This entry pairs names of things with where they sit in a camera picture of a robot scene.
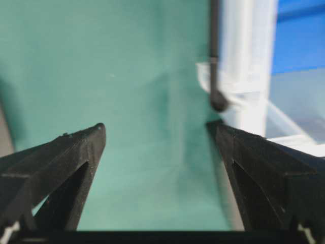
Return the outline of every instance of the green cloth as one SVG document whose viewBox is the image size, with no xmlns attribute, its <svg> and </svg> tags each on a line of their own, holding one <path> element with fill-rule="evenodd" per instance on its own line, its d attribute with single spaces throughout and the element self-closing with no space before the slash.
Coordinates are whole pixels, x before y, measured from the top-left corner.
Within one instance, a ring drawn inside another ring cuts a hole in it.
<svg viewBox="0 0 325 244">
<path fill-rule="evenodd" d="M 1 1 L 0 88 L 16 150 L 106 125 L 79 229 L 229 228 L 195 67 L 207 42 L 207 1 Z"/>
</svg>

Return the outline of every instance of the blue surface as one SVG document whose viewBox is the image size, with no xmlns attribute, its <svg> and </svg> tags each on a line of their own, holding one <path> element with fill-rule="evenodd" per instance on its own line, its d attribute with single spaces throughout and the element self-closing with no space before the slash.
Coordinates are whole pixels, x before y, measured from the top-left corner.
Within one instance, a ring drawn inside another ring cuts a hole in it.
<svg viewBox="0 0 325 244">
<path fill-rule="evenodd" d="M 279 2 L 272 73 L 325 66 L 325 1 Z"/>
</svg>

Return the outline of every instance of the white cable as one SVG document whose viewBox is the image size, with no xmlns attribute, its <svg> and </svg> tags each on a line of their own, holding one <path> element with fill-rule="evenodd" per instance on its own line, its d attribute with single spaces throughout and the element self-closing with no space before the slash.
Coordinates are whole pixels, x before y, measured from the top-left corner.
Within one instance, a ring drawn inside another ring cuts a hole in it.
<svg viewBox="0 0 325 244">
<path fill-rule="evenodd" d="M 8 244 L 8 241 L 14 231 L 20 229 L 19 222 L 16 221 L 12 226 L 6 227 L 3 236 L 0 238 L 0 244 Z"/>
</svg>

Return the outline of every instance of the black plastic part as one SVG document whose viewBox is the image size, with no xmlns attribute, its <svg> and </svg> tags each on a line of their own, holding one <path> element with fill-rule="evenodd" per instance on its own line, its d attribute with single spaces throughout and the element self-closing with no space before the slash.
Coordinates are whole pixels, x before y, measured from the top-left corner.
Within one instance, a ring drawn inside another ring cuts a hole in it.
<svg viewBox="0 0 325 244">
<path fill-rule="evenodd" d="M 215 131 L 246 230 L 296 230 L 301 224 L 315 240 L 325 237 L 323 158 L 217 122 Z"/>
<path fill-rule="evenodd" d="M 75 230 L 105 143 L 105 126 L 97 124 L 0 158 L 0 226 Z"/>
<path fill-rule="evenodd" d="M 10 243 L 305 243 L 299 232 L 289 231 L 106 231 L 28 232 Z"/>
</svg>

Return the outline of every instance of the green fabric backdrop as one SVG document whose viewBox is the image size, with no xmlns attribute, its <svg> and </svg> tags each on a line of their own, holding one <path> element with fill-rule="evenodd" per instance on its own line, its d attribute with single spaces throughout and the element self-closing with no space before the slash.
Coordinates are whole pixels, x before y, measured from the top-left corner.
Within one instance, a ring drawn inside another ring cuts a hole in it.
<svg viewBox="0 0 325 244">
<path fill-rule="evenodd" d="M 1 0 L 0 88 L 16 150 L 103 122 L 79 229 L 226 230 L 195 62 L 208 2 Z"/>
</svg>

